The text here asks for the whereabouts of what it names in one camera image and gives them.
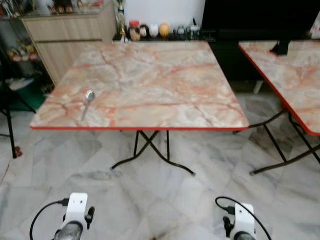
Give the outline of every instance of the jar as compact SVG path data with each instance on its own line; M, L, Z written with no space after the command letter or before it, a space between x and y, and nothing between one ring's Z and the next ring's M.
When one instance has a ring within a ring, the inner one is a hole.
M140 41L139 21L129 22L129 33L132 41Z

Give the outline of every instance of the marble floor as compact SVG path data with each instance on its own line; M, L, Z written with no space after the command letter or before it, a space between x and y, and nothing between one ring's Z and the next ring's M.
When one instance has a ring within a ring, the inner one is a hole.
M250 123L280 109L271 93L237 97ZM150 148L111 172L115 162L131 157L134 132L32 131L32 113L12 115L23 155L12 159L9 139L0 137L1 240L29 239L38 210L72 192L88 193L87 208L96 209L90 231L83 235L87 240L224 240L226 214L214 204L221 195L251 203L273 240L320 239L320 165L308 156L250 176L254 168L280 162L263 129L236 135L172 131L171 159L195 176L163 162ZM306 149L285 116L270 129L286 156ZM6 131L6 120L0 118L0 132ZM164 134L154 143L165 152ZM34 239L52 239L65 211L60 205L47 208L35 223ZM267 239L256 228L258 240Z

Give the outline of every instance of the wooden sideboard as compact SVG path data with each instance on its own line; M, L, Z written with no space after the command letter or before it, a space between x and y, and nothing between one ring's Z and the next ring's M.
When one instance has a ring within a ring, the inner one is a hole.
M111 43L117 32L112 1L97 13L24 17L22 22L55 85L87 45Z

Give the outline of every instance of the table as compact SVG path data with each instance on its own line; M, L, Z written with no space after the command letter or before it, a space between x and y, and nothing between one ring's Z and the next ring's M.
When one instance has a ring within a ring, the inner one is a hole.
M283 163L264 167L251 172L258 174L270 169L294 163L313 154L320 163L316 151L320 144L312 147L303 133L303 129L312 136L320 136L320 41L291 41L287 55L276 55L270 50L275 41L240 42L239 47L248 57L274 92L282 100L285 109L262 123L249 128L263 126L279 152ZM287 160L269 131L267 124L289 112L288 117L294 129L308 146L309 150Z
M96 98L85 119L85 93ZM135 130L133 157L147 146L170 161L169 130L240 131L249 126L208 43L90 45L67 71L30 123L35 130ZM143 131L152 130L148 137ZM166 131L167 156L152 140ZM146 144L137 152L139 135Z

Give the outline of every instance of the spoon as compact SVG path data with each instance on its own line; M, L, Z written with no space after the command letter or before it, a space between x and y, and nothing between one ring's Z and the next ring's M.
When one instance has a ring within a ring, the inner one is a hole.
M91 89L89 89L86 93L85 93L85 108L83 110L82 116L81 116L81 121L85 118L85 115L87 113L89 104L95 99L96 95L95 92Z

